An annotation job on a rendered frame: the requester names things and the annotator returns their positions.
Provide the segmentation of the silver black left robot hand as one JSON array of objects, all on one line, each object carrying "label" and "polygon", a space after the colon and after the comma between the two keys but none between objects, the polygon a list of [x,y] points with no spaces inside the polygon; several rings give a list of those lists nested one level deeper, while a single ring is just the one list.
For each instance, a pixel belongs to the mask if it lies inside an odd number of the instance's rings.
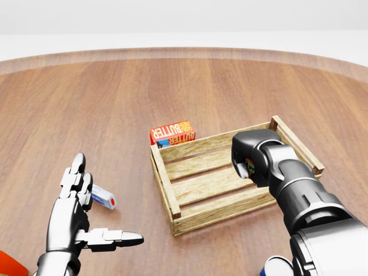
[{"label": "silver black left robot hand", "polygon": [[68,251],[79,255],[88,248],[93,252],[114,251],[117,247],[142,244],[136,232],[94,228],[89,230],[87,212],[91,209],[93,177],[85,172],[86,158],[79,152],[71,167],[65,169],[61,192],[49,219],[46,251]]}]

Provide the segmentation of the small white box red dot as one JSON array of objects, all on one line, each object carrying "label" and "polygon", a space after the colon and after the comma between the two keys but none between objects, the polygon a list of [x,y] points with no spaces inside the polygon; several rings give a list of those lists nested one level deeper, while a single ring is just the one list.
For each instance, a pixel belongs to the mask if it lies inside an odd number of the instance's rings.
[{"label": "small white box red dot", "polygon": [[117,201],[112,193],[104,190],[103,188],[95,184],[93,184],[92,187],[91,197],[95,202],[103,205],[110,210],[113,210],[117,205]]}]

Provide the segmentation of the red butter box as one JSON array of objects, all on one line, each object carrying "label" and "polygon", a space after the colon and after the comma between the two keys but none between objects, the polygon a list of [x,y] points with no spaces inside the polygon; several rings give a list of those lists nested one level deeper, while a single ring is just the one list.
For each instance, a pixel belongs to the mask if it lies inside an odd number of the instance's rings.
[{"label": "red butter box", "polygon": [[168,147],[193,141],[196,132],[189,120],[180,121],[149,130],[151,145],[156,144],[158,148]]}]

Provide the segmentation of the orange object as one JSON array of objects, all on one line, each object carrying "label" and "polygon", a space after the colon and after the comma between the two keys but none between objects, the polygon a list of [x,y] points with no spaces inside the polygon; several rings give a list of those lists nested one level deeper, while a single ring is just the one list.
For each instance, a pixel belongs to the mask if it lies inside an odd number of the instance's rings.
[{"label": "orange object", "polygon": [[26,267],[0,250],[0,276],[27,276],[27,274]]}]

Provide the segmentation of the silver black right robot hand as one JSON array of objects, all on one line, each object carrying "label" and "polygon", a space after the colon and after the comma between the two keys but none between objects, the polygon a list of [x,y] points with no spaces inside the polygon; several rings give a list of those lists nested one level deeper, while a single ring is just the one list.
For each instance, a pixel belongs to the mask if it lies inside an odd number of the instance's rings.
[{"label": "silver black right robot hand", "polygon": [[231,158],[238,176],[249,178],[246,167],[246,159],[249,158],[255,166],[255,173],[249,179],[256,183],[257,187],[268,186],[269,161],[263,149],[281,144],[280,135],[269,129],[256,129],[235,134],[232,138]]}]

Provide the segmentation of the blue white tin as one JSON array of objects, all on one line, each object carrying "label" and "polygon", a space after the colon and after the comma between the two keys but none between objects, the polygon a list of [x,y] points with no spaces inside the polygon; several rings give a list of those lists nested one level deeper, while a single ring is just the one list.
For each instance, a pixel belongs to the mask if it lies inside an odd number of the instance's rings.
[{"label": "blue white tin", "polygon": [[258,276],[294,276],[293,266],[286,258],[274,255],[265,261]]}]

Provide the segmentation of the wooden slat tray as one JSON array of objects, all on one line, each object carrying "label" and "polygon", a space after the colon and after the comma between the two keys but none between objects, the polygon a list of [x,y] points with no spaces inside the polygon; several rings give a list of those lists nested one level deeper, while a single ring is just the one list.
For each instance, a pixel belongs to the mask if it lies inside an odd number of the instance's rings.
[{"label": "wooden slat tray", "polygon": [[231,162],[236,131],[166,148],[151,164],[175,236],[275,203],[267,188],[241,179]]}]

